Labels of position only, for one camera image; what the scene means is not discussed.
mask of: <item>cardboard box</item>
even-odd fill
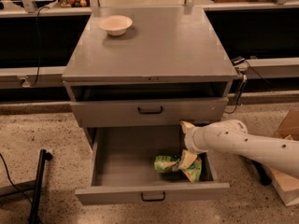
[[[299,141],[299,110],[290,111],[273,136]],[[286,206],[299,204],[299,179],[272,168],[265,170],[284,204]]]

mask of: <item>gray cabinet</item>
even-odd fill
[[[63,74],[93,152],[88,187],[76,190],[83,204],[213,199],[229,188],[218,182],[208,154],[197,183],[153,166],[157,155],[181,154],[180,120],[221,119],[236,77],[205,13],[185,9],[102,8],[89,20]],[[133,18],[128,34],[98,28],[100,17],[113,14]]]

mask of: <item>green snack package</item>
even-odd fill
[[[188,177],[191,182],[198,182],[200,174],[202,173],[202,160],[198,156],[197,159],[188,167],[183,169],[182,172]]]
[[[172,173],[178,171],[180,158],[175,156],[157,156],[154,166],[158,173]]]

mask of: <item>speckled floor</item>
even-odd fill
[[[224,119],[241,119],[249,133],[271,136],[298,103],[243,105]],[[11,179],[36,178],[41,148],[53,154],[45,169],[39,216],[46,223],[299,223],[299,205],[286,207],[272,186],[262,186],[252,164],[211,151],[218,179],[231,188],[219,200],[83,206],[74,191],[88,185],[91,151],[68,106],[0,105],[0,151]],[[9,185],[0,162],[0,187]],[[0,200],[0,223],[28,223],[21,195]]]

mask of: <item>bowl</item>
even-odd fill
[[[109,35],[123,35],[132,25],[132,20],[122,15],[108,16],[100,19],[99,26]]]

